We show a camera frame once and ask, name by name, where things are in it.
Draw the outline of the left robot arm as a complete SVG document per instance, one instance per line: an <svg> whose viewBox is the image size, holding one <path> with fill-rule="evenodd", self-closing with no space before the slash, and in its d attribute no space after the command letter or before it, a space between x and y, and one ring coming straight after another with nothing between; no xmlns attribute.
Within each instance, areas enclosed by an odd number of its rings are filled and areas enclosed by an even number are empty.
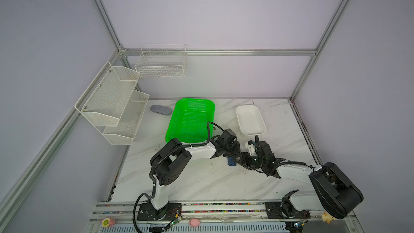
<svg viewBox="0 0 414 233"><path fill-rule="evenodd" d="M191 160L233 157L240 153L236 134L225 129L205 142L183 143L171 139L150 160L149 177L153 181L151 204L156 210L169 203L169 185L177 180Z"/></svg>

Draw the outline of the dark blue paper napkin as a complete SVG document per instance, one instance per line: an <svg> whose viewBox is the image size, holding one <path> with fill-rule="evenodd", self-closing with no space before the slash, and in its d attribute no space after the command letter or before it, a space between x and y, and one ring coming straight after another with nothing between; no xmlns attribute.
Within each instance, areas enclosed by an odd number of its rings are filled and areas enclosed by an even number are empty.
<svg viewBox="0 0 414 233"><path fill-rule="evenodd" d="M228 166L230 166L230 167L237 166L237 163L236 163L235 158L233 156L227 158L227 163L228 163Z"/></svg>

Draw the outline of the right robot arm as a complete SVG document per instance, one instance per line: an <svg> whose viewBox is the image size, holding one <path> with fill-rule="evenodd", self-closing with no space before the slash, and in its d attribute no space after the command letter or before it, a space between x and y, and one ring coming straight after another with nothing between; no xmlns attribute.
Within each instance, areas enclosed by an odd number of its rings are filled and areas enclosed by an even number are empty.
<svg viewBox="0 0 414 233"><path fill-rule="evenodd" d="M294 189L285 194L277 208L270 208L286 219L309 211L325 211L336 219L344 219L364 200L362 192L334 163L321 166L275 157L270 146L258 139L248 142L249 152L241 152L235 162L267 177L290 179L312 189L301 192Z"/></svg>

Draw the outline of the green plastic basket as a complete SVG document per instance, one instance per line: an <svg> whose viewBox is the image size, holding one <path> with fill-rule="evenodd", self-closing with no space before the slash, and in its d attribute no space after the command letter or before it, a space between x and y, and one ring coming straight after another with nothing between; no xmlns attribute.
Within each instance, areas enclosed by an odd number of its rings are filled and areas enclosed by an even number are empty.
<svg viewBox="0 0 414 233"><path fill-rule="evenodd" d="M213 122L215 104L208 99L180 99L174 107L165 141L177 138L184 143L199 143L208 138L207 123Z"/></svg>

